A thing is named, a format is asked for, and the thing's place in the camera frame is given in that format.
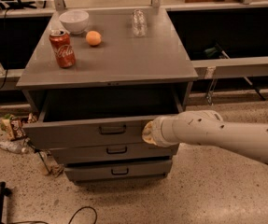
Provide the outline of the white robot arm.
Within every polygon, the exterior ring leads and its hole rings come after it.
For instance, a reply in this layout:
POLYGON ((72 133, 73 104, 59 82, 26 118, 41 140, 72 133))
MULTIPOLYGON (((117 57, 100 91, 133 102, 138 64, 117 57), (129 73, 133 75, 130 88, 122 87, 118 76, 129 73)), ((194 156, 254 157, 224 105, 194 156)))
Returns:
POLYGON ((213 110, 159 116, 144 127, 142 138, 157 147, 181 143, 221 147, 268 164, 268 124, 226 122, 213 110))

